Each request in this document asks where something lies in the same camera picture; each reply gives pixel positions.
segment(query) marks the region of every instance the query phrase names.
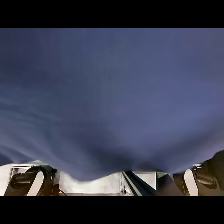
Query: dark blue sheet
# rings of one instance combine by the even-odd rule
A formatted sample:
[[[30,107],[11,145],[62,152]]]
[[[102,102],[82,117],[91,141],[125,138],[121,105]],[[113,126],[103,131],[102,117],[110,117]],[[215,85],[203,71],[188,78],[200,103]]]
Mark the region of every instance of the dark blue sheet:
[[[1,164],[91,180],[223,146],[223,29],[0,29]]]

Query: blue fabric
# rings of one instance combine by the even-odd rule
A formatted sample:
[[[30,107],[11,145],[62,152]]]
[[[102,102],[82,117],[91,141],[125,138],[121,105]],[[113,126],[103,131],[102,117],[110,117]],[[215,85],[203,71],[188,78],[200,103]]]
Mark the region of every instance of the blue fabric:
[[[91,180],[223,146],[223,29],[0,29],[1,164]]]

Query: navy blue cloth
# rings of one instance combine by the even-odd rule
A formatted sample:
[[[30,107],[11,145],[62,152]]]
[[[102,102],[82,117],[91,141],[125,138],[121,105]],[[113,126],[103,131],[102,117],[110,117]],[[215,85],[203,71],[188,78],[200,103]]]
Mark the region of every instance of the navy blue cloth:
[[[92,180],[223,147],[223,29],[0,29],[1,164]]]

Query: blue garment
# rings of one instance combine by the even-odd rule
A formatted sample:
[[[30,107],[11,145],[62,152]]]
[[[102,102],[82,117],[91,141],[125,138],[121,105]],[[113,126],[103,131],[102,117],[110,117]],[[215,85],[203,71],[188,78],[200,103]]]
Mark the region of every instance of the blue garment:
[[[223,29],[0,29],[1,164],[92,180],[223,147]]]

